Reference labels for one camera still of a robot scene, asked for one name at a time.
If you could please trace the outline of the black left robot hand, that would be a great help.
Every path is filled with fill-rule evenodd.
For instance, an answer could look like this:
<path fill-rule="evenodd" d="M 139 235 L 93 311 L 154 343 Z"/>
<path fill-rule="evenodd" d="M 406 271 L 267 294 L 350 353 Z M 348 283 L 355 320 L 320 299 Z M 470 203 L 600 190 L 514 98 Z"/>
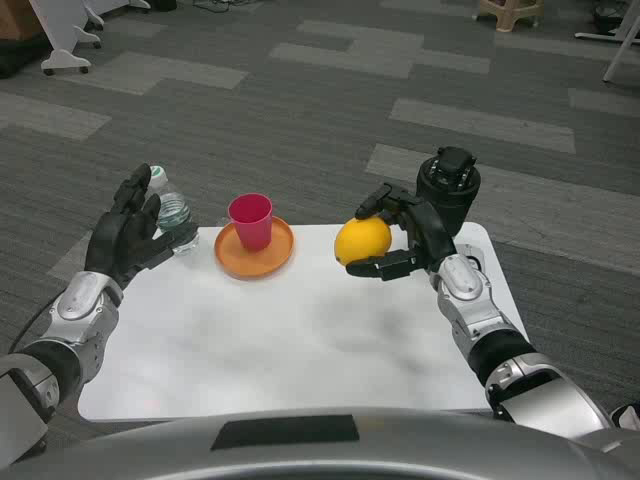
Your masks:
<path fill-rule="evenodd" d="M 161 202 L 158 195 L 147 194 L 150 179 L 151 167 L 143 163 L 120 184 L 87 247 L 84 269 L 110 277 L 121 289 L 173 255 L 172 236 L 154 236 Z"/>

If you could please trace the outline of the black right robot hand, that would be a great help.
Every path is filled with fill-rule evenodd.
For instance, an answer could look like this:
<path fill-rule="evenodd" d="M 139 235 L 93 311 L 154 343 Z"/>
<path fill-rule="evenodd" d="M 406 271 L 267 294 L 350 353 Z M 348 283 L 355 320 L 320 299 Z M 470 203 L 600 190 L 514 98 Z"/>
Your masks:
<path fill-rule="evenodd" d="M 457 253 L 435 207 L 406 189 L 382 184 L 360 204 L 355 218 L 365 220 L 378 213 L 406 232 L 409 248 L 352 261 L 346 266 L 348 274 L 391 281 L 420 269 L 436 272 L 445 258 Z"/>

